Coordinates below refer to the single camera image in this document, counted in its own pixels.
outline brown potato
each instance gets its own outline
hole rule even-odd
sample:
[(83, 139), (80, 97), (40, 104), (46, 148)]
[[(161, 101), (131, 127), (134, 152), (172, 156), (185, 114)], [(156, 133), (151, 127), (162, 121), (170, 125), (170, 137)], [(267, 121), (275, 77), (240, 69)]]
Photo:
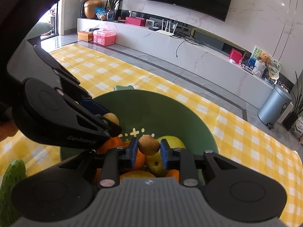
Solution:
[(151, 135), (143, 135), (139, 139), (138, 148), (142, 154), (151, 156), (159, 151), (160, 143)]
[(108, 120), (112, 121), (113, 123), (119, 125), (118, 117), (116, 115), (114, 115), (113, 113), (104, 114), (103, 117), (107, 118)]

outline pedal bin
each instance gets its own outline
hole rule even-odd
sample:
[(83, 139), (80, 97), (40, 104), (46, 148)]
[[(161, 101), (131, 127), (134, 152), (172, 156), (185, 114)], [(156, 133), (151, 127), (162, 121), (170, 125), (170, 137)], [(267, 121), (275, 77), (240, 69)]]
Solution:
[(272, 92), (258, 111), (259, 119), (269, 129), (273, 129), (275, 122), (280, 118), (290, 102), (290, 94), (280, 85), (275, 84)]

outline yellow checkered tablecloth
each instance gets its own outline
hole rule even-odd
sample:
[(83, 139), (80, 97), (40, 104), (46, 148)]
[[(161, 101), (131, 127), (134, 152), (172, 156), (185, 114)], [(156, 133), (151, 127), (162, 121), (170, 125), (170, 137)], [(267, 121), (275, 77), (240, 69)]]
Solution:
[[(280, 182), (287, 192), (281, 220), (288, 226), (303, 222), (303, 169), (299, 155), (253, 125), (209, 100), (136, 66), (98, 51), (71, 44), (51, 52), (93, 97), (114, 86), (158, 92), (193, 110), (212, 132), (219, 153)], [(18, 132), (0, 143), (0, 175), (8, 164), (22, 158), (27, 174), (35, 174), (59, 162), (59, 148), (37, 144)]]

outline pink box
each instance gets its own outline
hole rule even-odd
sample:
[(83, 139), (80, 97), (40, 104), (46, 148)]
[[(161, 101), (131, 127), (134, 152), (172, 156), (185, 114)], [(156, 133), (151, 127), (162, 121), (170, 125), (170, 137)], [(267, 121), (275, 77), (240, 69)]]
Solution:
[(125, 24), (131, 24), (136, 26), (145, 26), (146, 19), (139, 17), (126, 17)]
[(229, 59), (233, 59), (237, 64), (239, 64), (241, 58), (242, 58), (242, 54), (239, 51), (237, 51), (235, 49), (231, 50)]
[(115, 43), (116, 33), (110, 29), (99, 29), (94, 31), (94, 43), (103, 46)]

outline gold vase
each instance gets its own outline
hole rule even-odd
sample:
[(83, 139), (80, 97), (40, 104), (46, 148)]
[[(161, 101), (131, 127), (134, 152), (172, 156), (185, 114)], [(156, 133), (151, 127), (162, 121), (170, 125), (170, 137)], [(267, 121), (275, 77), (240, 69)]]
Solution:
[(84, 13), (88, 19), (95, 19), (96, 13), (94, 11), (95, 7), (103, 7), (103, 1), (101, 0), (88, 0), (84, 4)]

